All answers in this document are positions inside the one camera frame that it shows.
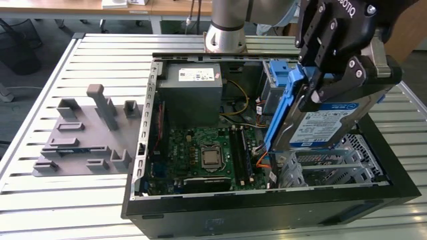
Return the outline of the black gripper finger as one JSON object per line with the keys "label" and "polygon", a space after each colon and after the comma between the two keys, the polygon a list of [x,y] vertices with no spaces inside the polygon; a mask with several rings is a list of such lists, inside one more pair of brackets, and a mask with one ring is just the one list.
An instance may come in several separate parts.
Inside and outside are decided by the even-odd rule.
{"label": "black gripper finger", "polygon": [[325,104],[377,102],[400,83],[400,65],[385,54],[384,43],[372,39],[360,54],[352,55],[341,72],[305,67],[308,87],[297,104],[301,112],[316,112]]}

